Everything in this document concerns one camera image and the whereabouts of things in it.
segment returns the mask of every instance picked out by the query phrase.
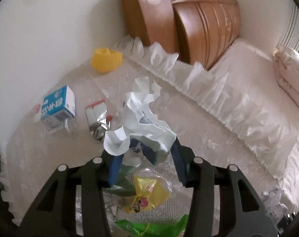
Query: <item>silver bolt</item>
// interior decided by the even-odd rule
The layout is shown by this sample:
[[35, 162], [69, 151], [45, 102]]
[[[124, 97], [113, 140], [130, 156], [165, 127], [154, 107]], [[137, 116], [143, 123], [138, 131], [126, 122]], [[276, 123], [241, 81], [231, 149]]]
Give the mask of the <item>silver bolt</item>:
[[200, 157], [195, 157], [193, 161], [194, 161], [194, 163], [196, 163], [196, 164], [202, 164], [202, 163], [203, 163], [203, 159], [200, 158]]
[[92, 160], [93, 163], [95, 164], [100, 164], [102, 162], [102, 158], [100, 157], [95, 157], [93, 160]]
[[58, 170], [59, 170], [60, 172], [63, 172], [63, 171], [65, 171], [66, 169], [67, 169], [67, 166], [66, 166], [65, 164], [60, 165], [60, 166], [58, 167]]
[[229, 169], [236, 172], [238, 170], [238, 167], [236, 165], [230, 165]]

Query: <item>yellow plastic packaging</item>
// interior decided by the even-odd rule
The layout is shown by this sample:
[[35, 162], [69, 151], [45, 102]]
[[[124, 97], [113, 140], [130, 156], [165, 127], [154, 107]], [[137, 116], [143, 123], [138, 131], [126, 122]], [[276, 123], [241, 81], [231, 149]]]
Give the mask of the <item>yellow plastic packaging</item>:
[[144, 169], [134, 174], [136, 196], [129, 197], [127, 213], [138, 213], [155, 209], [163, 204], [172, 193], [170, 184], [150, 169]]
[[122, 53], [110, 50], [109, 48], [99, 48], [95, 50], [91, 59], [91, 66], [101, 73], [112, 71], [122, 63]]

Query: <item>striped curtain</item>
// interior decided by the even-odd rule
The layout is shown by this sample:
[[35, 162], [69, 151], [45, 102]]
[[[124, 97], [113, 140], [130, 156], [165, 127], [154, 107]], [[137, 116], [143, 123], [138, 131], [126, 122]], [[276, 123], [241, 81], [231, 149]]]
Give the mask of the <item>striped curtain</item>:
[[292, 1], [291, 16], [277, 47], [279, 45], [286, 45], [299, 52], [299, 9], [294, 1]]

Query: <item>blue box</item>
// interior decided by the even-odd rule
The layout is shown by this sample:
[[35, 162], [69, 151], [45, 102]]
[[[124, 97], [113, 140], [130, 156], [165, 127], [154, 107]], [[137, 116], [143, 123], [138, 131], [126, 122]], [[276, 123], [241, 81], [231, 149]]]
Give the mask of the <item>blue box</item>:
[[41, 120], [49, 127], [54, 128], [65, 119], [75, 116], [75, 95], [69, 86], [64, 86], [44, 97]]

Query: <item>wooden furniture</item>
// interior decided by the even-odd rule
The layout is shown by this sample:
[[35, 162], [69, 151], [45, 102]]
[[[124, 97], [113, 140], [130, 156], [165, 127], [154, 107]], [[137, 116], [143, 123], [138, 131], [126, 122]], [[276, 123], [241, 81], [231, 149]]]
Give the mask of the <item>wooden furniture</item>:
[[121, 0], [128, 34], [208, 70], [238, 37], [237, 0]]

